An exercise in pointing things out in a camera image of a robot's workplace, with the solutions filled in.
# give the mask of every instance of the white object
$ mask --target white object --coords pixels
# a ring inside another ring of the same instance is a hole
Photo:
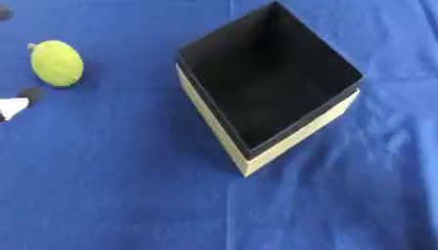
[[[0,99],[0,115],[9,121],[30,104],[27,98]]]

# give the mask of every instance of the square box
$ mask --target square box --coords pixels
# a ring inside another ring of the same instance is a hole
[[[177,71],[245,176],[341,115],[362,78],[277,2],[182,48]]]

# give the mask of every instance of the table surface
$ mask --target table surface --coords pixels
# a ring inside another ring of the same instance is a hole
[[[64,40],[86,71],[0,126],[0,247],[438,247],[438,3],[282,1],[366,78],[342,117],[244,179],[174,63],[266,2],[6,0],[1,97],[41,86],[27,43]]]

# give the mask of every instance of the box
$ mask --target box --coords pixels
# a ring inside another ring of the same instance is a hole
[[[177,71],[245,176],[342,114],[362,78],[277,2],[182,48]]]

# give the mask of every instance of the open box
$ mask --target open box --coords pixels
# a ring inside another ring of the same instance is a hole
[[[277,2],[182,48],[177,70],[245,176],[342,114],[362,78]]]

